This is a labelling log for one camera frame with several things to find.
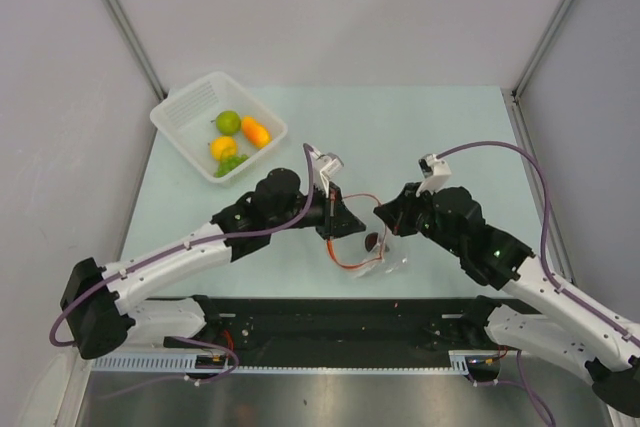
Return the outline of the dark purple fake fruit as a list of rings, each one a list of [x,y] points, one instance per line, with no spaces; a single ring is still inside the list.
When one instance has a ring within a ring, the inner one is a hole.
[[[379,244],[380,235],[377,232],[370,232],[364,238],[364,248],[367,252],[373,251]]]

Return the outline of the clear zip top bag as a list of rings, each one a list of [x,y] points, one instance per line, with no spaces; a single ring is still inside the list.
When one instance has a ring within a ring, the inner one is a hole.
[[[382,204],[371,193],[347,195],[344,203],[362,222],[365,231],[326,242],[326,250],[331,261],[352,278],[382,276],[405,270],[408,266],[408,251],[402,241],[374,214],[373,210]],[[376,248],[367,252],[364,238],[370,232],[380,235]]]

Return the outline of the orange fake peach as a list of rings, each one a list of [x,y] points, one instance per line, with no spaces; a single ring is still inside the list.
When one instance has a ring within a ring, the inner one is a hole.
[[[251,116],[244,116],[241,119],[241,131],[256,149],[263,149],[271,142],[269,131]]]

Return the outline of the yellow fake lemon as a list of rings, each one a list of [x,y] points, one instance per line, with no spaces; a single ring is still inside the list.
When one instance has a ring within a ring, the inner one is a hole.
[[[220,136],[209,144],[209,150],[216,161],[223,161],[237,154],[238,145],[233,137]]]

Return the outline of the light green fake pear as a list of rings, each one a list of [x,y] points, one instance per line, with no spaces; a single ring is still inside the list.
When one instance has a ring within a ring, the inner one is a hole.
[[[217,130],[224,136],[233,136],[241,129],[241,117],[232,110],[218,114],[214,123]]]

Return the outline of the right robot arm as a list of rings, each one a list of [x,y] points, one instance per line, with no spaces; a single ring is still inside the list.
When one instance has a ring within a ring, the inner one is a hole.
[[[529,246],[488,224],[465,188],[430,193],[408,183],[374,213],[393,234],[423,235],[457,257],[476,283],[503,291],[543,316],[520,320],[513,309],[487,302],[484,313],[461,323],[469,346],[484,348],[493,341],[525,350],[585,381],[616,411],[638,417],[638,324],[545,268]]]

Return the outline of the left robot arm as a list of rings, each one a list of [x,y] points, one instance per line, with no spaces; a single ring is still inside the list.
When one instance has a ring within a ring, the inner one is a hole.
[[[60,301],[56,326],[67,324],[68,344],[85,360],[122,345],[155,341],[170,347],[214,344],[221,321],[204,295],[157,300],[159,291],[203,270],[235,262],[269,245],[274,233],[312,228],[323,240],[365,231],[344,204],[340,188],[311,185],[300,190],[292,170],[277,168],[179,242],[152,253],[100,266],[78,262]]]

